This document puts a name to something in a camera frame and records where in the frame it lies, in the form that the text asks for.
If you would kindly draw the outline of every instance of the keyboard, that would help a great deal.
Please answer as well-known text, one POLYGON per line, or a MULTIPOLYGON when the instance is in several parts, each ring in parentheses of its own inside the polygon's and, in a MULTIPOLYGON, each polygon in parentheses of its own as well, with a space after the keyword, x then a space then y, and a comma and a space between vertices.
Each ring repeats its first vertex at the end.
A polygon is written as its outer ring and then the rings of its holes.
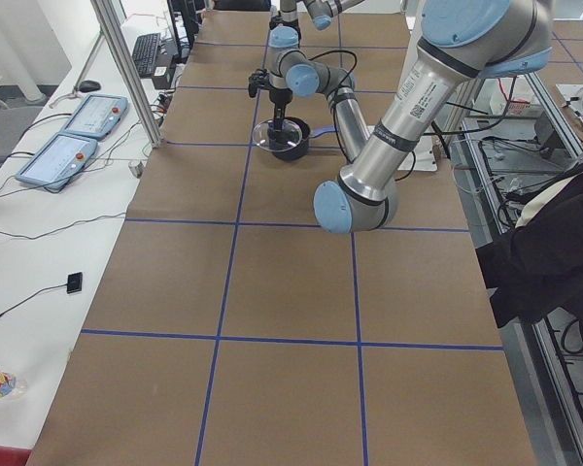
POLYGON ((132 59, 136 65, 138 76, 141 78, 147 78, 154 74, 157 48, 159 47, 160 40, 159 32, 138 36, 136 39, 132 59))

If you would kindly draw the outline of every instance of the gray robot arm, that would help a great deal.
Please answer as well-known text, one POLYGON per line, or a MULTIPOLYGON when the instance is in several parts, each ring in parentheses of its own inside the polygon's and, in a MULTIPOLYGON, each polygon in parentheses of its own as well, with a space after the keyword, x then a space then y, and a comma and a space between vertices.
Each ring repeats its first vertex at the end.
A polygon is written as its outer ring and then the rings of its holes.
MULTIPOLYGON (((320 8, 326 3, 315 1, 320 8)), ((336 181, 315 193, 320 225, 349 233, 391 221, 397 207, 394 173, 456 87, 476 78, 529 73, 547 63, 552 6, 553 0, 428 0, 418 60, 371 134, 351 77, 307 60, 300 50, 278 53, 271 63, 274 75, 295 94, 326 96, 348 153, 336 181)))

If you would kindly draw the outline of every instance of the black connector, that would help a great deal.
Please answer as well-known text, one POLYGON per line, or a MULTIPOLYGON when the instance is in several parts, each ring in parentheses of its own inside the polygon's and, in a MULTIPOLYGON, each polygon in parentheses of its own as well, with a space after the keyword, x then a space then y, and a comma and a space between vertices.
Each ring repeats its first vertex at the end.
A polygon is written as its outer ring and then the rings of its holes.
POLYGON ((82 291, 82 272, 67 276, 67 294, 82 291))

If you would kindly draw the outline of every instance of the blue round cap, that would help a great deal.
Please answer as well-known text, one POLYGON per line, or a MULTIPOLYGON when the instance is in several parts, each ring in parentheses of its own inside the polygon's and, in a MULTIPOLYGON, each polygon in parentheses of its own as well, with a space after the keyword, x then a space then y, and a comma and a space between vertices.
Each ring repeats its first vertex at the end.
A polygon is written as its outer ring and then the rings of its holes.
POLYGON ((493 29, 510 8, 511 0, 428 0, 421 28, 433 46, 454 48, 476 41, 493 29))
POLYGON ((298 33, 289 26, 275 27, 270 33, 269 46, 275 49, 289 49, 298 45, 298 33))
POLYGON ((308 97, 318 90, 320 77, 311 65, 300 63, 290 68, 285 75, 285 82, 295 95, 308 97))
POLYGON ((313 210, 324 230, 339 234, 350 233, 352 230, 352 210, 339 184, 320 184, 313 196, 313 210))
POLYGON ((328 15, 319 15, 313 18, 313 24, 318 31, 323 31, 332 24, 332 18, 328 15))

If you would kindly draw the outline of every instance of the computer mouse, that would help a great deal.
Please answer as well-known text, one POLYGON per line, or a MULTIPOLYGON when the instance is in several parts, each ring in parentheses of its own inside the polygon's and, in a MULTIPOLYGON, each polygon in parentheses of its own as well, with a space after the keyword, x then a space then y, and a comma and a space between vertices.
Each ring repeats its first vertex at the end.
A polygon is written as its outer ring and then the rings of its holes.
POLYGON ((93 80, 84 80, 78 85, 78 90, 84 93, 93 92, 99 89, 101 89, 101 84, 93 80))

